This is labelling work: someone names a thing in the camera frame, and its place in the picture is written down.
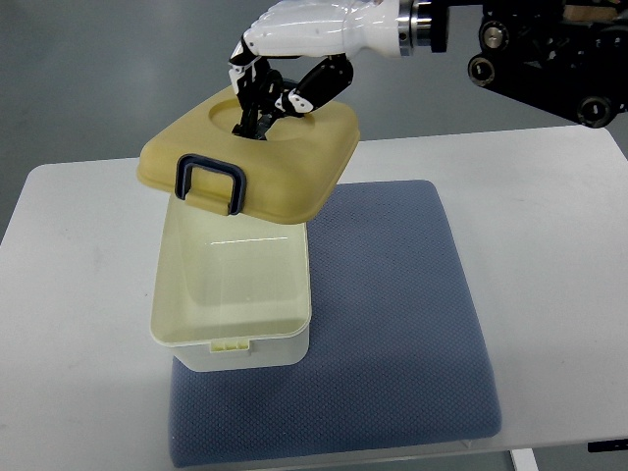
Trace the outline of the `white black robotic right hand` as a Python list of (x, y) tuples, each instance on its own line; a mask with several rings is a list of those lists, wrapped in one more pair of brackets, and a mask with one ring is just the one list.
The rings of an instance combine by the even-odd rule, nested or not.
[[(229, 60), (241, 108), (233, 133), (263, 139), (278, 119), (300, 118), (353, 81), (350, 59), (363, 49), (398, 57), (398, 1), (281, 1), (242, 34)], [(271, 59), (319, 58), (300, 81), (283, 79)]]

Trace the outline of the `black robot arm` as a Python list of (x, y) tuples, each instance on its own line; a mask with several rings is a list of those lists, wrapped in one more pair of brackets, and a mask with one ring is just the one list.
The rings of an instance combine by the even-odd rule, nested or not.
[(475, 85), (593, 129), (626, 112), (626, 2), (480, 5)]

